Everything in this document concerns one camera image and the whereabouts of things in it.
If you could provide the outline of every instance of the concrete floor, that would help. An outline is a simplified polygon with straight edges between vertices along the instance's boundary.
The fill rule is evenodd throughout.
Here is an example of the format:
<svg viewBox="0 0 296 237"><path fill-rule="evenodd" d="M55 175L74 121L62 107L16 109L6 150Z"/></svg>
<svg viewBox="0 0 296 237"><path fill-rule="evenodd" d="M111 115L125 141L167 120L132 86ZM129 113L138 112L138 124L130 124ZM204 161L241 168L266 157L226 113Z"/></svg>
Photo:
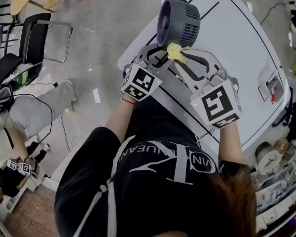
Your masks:
<svg viewBox="0 0 296 237"><path fill-rule="evenodd" d="M268 10L276 3L286 0L242 0L252 4L252 13L261 22ZM44 70L36 82L61 83L72 79L79 93L75 112L64 113L63 122L70 149L80 145L91 132L92 125L104 125L120 100L122 74L117 61L139 32L159 12L161 0L61 0L55 7L52 19L71 22L74 27L70 55L66 63L59 65L45 61ZM262 27L270 38L286 72L290 86L295 89L296 77L290 67L296 62L296 51L290 46L290 9L292 5L279 5L273 9ZM27 5L21 13L21 19L43 12L34 5ZM20 31L13 32L18 38ZM66 40L63 29L52 27L48 31L46 56L61 57ZM9 49L18 51L17 41ZM95 103L93 90L98 89L101 103ZM39 95L50 89L49 85L30 85L23 91ZM40 134L42 138L49 127ZM285 136L287 129L279 127L268 129L244 152L248 163L254 162L253 152L259 141L275 141ZM64 133L58 121L53 122L52 133L46 139L51 152L41 163L47 173L52 174L68 154Z"/></svg>

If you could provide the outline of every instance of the yellow cloth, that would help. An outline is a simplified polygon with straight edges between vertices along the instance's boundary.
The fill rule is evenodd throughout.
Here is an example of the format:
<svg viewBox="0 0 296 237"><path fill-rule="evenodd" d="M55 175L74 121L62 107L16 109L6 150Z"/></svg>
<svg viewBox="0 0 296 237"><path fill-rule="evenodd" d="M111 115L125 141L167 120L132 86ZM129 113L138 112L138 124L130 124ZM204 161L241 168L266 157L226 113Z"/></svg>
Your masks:
<svg viewBox="0 0 296 237"><path fill-rule="evenodd" d="M182 48L179 44L175 44L173 42L170 43L167 47L168 59L177 60L182 63L185 63L187 58L185 56L183 56L180 52L182 50L186 50L186 49L189 49L189 46Z"/></svg>

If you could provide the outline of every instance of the white marker cube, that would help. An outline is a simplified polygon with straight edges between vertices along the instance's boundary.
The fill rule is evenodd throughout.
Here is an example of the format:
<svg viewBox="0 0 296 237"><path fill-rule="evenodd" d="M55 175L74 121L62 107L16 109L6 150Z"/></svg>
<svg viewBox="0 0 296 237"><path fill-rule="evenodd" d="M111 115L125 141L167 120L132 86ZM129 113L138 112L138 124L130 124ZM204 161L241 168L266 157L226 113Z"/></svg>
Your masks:
<svg viewBox="0 0 296 237"><path fill-rule="evenodd" d="M13 170L16 170L16 163L11 161L10 159L7 161L6 166Z"/></svg>
<svg viewBox="0 0 296 237"><path fill-rule="evenodd" d="M133 64L125 76L121 92L137 101L142 101L150 96L161 83L162 80L152 73Z"/></svg>
<svg viewBox="0 0 296 237"><path fill-rule="evenodd" d="M19 163L19 172L23 175L29 175L31 173L31 166L27 163Z"/></svg>
<svg viewBox="0 0 296 237"><path fill-rule="evenodd" d="M234 123L242 114L238 94L230 80L191 101L191 105L206 125L218 129Z"/></svg>

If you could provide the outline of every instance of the red bracelet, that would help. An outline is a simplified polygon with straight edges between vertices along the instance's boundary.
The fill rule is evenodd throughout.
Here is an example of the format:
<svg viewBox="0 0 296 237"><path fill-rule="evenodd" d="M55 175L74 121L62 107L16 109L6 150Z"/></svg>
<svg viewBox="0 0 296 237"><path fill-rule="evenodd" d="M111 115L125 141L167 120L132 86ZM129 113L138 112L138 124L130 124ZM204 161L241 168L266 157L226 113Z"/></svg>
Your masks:
<svg viewBox="0 0 296 237"><path fill-rule="evenodd" d="M124 100L125 102L130 103L130 104L132 104L132 105L135 105L135 103L132 103L132 102L126 100L125 98L122 98L122 100Z"/></svg>

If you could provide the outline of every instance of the wooden table leg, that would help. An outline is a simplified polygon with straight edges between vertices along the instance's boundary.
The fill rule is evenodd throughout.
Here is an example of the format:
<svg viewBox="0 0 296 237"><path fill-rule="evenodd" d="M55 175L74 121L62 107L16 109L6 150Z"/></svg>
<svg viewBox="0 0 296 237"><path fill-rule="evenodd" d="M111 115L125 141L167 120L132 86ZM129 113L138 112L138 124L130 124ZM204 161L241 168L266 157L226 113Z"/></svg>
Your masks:
<svg viewBox="0 0 296 237"><path fill-rule="evenodd" d="M29 0L29 3L34 4L34 5L36 5L37 7L42 8L42 9L44 9L44 10L47 10L47 11L49 11L49 12L52 12L52 13L54 12L54 11L51 10L51 9L45 9L45 8L43 7L43 5L39 4L38 2L34 2L34 1L32 1L32 0Z"/></svg>

